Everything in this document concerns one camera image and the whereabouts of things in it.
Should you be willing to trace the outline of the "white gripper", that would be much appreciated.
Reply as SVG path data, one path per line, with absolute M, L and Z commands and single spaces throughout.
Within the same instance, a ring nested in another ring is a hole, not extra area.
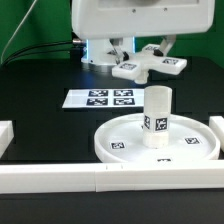
M 164 36 L 155 56 L 166 56 L 178 34 L 206 32 L 215 0 L 72 0 L 72 28 L 81 39 L 110 39 L 115 61 L 129 59 L 124 37 Z

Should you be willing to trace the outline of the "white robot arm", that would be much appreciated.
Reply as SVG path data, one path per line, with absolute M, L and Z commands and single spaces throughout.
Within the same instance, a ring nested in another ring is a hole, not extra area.
M 135 55 L 137 37 L 161 36 L 150 53 L 166 57 L 177 35 L 207 31 L 214 10 L 215 0 L 72 0 L 71 21 L 86 42 L 82 61 L 112 67 Z

